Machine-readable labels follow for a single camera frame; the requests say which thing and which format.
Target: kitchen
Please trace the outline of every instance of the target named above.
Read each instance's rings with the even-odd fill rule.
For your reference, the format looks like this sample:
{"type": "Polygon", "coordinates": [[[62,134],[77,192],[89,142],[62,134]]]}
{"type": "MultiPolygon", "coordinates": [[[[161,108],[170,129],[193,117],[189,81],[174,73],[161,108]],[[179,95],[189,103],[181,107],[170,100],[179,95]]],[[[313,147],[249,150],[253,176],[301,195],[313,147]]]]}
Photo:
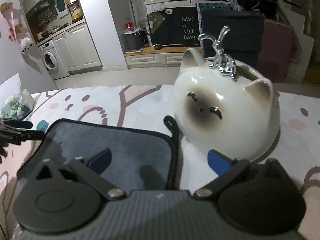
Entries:
{"type": "Polygon", "coordinates": [[[101,69],[79,0],[21,0],[30,32],[51,77],[101,69]]]}

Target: washing machine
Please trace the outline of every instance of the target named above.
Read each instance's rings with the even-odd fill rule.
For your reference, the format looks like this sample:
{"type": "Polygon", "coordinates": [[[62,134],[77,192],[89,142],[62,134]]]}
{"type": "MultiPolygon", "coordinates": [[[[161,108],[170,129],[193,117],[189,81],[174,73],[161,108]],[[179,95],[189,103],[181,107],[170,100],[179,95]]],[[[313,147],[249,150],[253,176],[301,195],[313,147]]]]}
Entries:
{"type": "Polygon", "coordinates": [[[63,61],[59,57],[53,41],[48,41],[41,45],[39,47],[39,52],[52,79],[55,80],[58,78],[68,77],[70,75],[63,64],[63,61]]]}

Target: floor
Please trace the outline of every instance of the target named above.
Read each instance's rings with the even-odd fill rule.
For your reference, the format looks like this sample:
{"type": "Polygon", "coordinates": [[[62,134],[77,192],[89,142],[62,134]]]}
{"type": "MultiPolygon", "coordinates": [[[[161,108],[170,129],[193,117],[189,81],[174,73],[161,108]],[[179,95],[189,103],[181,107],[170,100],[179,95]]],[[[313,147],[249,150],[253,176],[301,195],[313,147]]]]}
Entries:
{"type": "MultiPolygon", "coordinates": [[[[56,84],[59,89],[91,86],[174,84],[179,70],[179,67],[145,67],[132,68],[125,71],[94,71],[58,79],[56,84]]],[[[274,86],[277,91],[320,98],[320,85],[275,83],[274,86]]]]}

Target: cat ear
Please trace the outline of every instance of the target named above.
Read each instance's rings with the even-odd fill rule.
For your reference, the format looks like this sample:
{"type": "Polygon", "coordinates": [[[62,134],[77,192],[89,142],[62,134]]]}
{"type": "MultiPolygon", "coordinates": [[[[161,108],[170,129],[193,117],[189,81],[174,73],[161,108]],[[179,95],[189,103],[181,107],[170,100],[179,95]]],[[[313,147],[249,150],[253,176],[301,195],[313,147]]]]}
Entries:
{"type": "Polygon", "coordinates": [[[244,87],[264,109],[270,109],[273,99],[275,97],[275,89],[273,83],[267,79],[256,79],[244,87]]]}
{"type": "Polygon", "coordinates": [[[201,67],[205,64],[206,60],[204,59],[202,54],[195,48],[189,48],[183,55],[180,70],[191,67],[201,67]]]}

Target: washing machine door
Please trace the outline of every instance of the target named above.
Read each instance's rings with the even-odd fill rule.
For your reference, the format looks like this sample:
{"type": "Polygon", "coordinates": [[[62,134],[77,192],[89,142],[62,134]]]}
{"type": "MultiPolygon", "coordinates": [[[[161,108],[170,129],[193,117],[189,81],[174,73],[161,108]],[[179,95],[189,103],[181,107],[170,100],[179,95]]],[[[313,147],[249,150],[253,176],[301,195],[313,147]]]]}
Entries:
{"type": "Polygon", "coordinates": [[[57,59],[50,51],[44,52],[42,58],[44,60],[45,66],[49,70],[56,70],[58,68],[57,59]]]}

